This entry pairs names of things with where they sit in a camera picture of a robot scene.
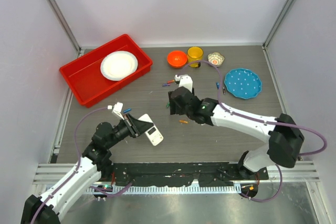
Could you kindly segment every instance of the marker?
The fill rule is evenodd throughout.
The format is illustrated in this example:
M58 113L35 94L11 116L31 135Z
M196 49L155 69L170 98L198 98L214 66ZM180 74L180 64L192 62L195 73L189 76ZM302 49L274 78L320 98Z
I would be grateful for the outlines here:
M126 114L127 112L130 112L131 111L131 109L126 109L126 110L124 110L122 113L123 114Z

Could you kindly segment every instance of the blue plate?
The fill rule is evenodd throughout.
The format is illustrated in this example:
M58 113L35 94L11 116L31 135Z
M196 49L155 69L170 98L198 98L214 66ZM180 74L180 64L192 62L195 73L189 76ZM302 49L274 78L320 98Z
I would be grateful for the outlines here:
M263 85L258 75L249 69L232 69L226 74L224 84L235 97L250 99L256 97Z

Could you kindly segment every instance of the red plastic tray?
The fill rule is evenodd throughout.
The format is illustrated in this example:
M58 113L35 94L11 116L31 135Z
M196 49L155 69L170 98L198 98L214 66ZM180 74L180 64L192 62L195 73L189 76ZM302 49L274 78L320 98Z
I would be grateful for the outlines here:
M102 60L115 51L128 51L138 59L138 68L121 81L106 79L100 72ZM91 107L151 70L153 61L124 34L59 69L79 104Z

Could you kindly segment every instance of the orange bowl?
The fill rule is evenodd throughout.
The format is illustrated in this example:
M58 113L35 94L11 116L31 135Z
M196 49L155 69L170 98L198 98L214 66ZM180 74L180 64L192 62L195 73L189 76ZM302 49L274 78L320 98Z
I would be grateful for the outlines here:
M177 50L168 54L167 61L173 68L181 68L187 63L188 57L185 52Z

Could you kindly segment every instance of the white plate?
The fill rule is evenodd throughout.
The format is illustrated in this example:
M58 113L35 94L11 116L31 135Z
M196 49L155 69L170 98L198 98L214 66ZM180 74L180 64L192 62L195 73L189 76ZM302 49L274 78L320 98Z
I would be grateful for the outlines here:
M133 54L127 51L117 51L103 59L100 72L111 81L120 81L134 73L137 67L138 60Z

